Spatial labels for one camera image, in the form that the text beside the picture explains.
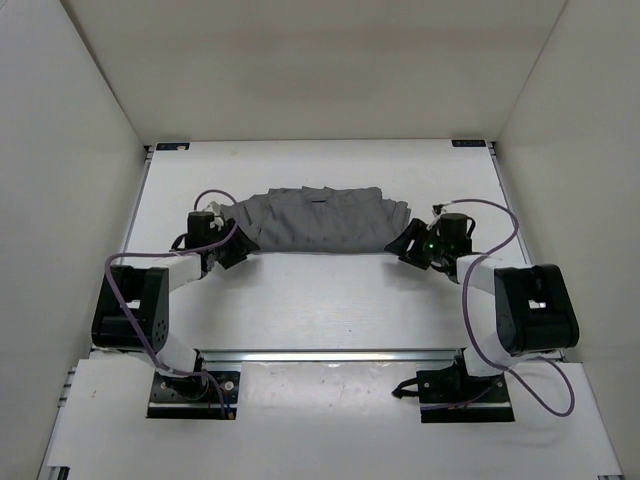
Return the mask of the grey pleated skirt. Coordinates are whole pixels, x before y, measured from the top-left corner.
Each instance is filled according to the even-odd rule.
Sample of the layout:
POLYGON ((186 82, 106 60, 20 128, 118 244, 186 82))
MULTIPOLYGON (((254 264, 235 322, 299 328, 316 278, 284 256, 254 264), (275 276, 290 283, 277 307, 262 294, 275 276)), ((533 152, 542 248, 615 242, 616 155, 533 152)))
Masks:
POLYGON ((263 253, 377 254, 408 226, 380 188, 275 188, 223 208, 263 253))

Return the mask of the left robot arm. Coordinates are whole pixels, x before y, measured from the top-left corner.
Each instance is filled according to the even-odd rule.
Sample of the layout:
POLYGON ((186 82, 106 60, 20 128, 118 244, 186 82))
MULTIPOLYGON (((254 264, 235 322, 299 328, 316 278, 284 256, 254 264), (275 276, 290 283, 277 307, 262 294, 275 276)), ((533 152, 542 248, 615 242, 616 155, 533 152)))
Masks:
POLYGON ((201 353, 170 332, 170 294, 204 279, 216 266, 229 269, 258 251, 233 218, 193 211, 187 231, 167 253, 114 255, 106 261, 91 326, 93 344, 147 361, 174 377, 185 397, 203 395, 209 373, 201 353))

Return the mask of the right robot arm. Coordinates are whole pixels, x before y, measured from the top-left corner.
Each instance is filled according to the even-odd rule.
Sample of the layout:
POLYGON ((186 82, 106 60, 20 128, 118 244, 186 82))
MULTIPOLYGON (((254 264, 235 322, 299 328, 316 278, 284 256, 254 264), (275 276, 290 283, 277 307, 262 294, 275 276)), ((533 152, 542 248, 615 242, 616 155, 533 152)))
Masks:
POLYGON ((538 355, 571 348, 579 327, 561 270, 552 264, 509 265, 474 250, 475 220, 439 213, 432 223, 412 220, 385 250, 422 270, 433 269, 494 299, 495 324, 484 340, 454 357, 451 366, 423 370, 412 379, 428 409, 464 408, 496 392, 506 372, 538 355))

